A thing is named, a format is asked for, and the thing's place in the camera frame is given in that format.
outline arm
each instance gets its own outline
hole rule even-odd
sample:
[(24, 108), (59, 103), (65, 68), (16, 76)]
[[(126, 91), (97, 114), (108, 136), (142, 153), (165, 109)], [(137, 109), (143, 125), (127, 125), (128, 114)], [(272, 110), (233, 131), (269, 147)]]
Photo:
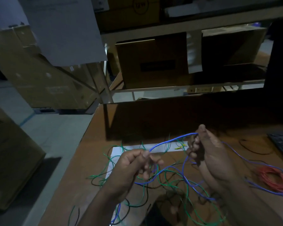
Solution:
[(160, 156), (154, 156), (143, 149), (122, 153), (107, 181), (88, 206), (78, 226), (110, 225), (116, 205), (126, 198), (138, 172), (142, 170), (144, 179), (149, 179), (150, 163), (162, 165), (163, 161)]
[(202, 124), (190, 139), (189, 155), (195, 159), (206, 183), (224, 200), (241, 226), (283, 226), (283, 219), (239, 177), (221, 141)]

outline person's right hand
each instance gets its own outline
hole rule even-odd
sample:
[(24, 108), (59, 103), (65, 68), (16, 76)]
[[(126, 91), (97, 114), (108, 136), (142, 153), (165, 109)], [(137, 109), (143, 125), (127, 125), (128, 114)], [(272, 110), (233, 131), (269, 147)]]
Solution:
[(223, 193), (239, 178), (221, 141), (203, 124), (188, 141), (188, 155), (195, 159), (205, 182), (216, 192)]

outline person's left hand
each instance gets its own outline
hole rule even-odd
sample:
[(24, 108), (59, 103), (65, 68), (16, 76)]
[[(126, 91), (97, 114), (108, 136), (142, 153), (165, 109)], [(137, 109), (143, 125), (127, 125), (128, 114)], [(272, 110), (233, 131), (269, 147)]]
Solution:
[(134, 149), (122, 153), (102, 190), (110, 198), (121, 203), (129, 193), (139, 172), (143, 172), (144, 180), (150, 176), (150, 165), (163, 165), (160, 156), (155, 156), (143, 149)]

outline red wire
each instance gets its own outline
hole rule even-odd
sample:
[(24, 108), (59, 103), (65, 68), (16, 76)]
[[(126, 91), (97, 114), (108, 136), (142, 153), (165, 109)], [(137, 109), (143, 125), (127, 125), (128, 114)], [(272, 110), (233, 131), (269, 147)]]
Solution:
[[(263, 167), (257, 168), (257, 171), (259, 173), (258, 176), (262, 182), (264, 182), (272, 190), (283, 193), (283, 174), (279, 169), (268, 167), (268, 166), (263, 166)], [(281, 183), (273, 182), (268, 177), (268, 174), (274, 174), (274, 175), (279, 176), (282, 179), (282, 182)]]

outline gray floor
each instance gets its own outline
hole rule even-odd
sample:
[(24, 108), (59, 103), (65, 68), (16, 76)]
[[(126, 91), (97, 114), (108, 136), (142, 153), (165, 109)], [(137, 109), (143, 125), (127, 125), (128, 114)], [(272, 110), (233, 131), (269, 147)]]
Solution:
[[(271, 48), (272, 42), (265, 41), (260, 50), (270, 54)], [(243, 86), (243, 89), (259, 87), (263, 87), (263, 84), (246, 85)], [(135, 98), (174, 97), (182, 96), (183, 93), (184, 90), (135, 92)], [(133, 99), (131, 93), (117, 93), (113, 95), (113, 100), (114, 102), (124, 102)], [(0, 82), (0, 107), (41, 146), (46, 152), (46, 158), (61, 157), (56, 169), (22, 224), (23, 226), (37, 226), (93, 115), (35, 115), (15, 88), (7, 81)], [(5, 225), (15, 225), (13, 218), (2, 215), (0, 226)]]

